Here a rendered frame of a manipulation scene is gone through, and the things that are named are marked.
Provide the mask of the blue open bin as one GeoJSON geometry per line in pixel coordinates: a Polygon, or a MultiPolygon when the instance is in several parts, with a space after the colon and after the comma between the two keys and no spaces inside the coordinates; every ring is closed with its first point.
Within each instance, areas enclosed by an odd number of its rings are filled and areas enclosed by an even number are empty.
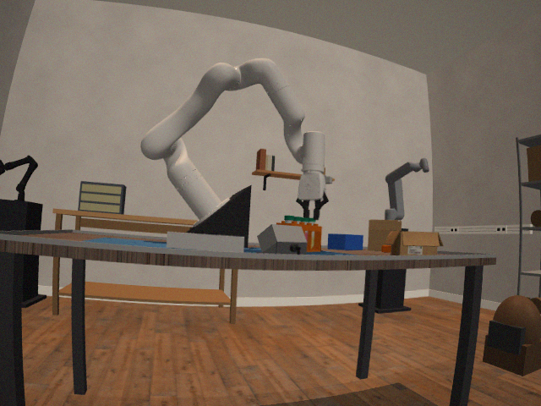
{"type": "Polygon", "coordinates": [[[363,235],[328,233],[328,250],[363,250],[363,235]]]}

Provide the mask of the white key housing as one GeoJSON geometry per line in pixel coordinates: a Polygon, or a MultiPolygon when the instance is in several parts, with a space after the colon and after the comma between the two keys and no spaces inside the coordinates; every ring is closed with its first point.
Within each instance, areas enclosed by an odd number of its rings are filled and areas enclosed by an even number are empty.
{"type": "Polygon", "coordinates": [[[262,253],[307,255],[302,227],[271,224],[257,238],[262,253]]]}

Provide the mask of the orange flat plate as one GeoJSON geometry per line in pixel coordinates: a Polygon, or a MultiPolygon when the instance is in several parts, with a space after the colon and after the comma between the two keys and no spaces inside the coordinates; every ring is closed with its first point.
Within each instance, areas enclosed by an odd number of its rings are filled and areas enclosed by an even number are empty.
{"type": "Polygon", "coordinates": [[[297,222],[294,222],[294,221],[292,221],[292,223],[285,223],[285,221],[281,221],[281,223],[276,223],[276,224],[302,227],[302,229],[304,230],[303,231],[304,235],[305,235],[305,231],[309,231],[307,252],[320,251],[322,227],[318,226],[318,224],[314,224],[314,226],[312,226],[312,223],[307,223],[307,225],[304,225],[304,222],[300,222],[299,224],[297,224],[297,222]],[[315,232],[314,232],[314,247],[311,249],[312,231],[315,231],[315,232]]]}

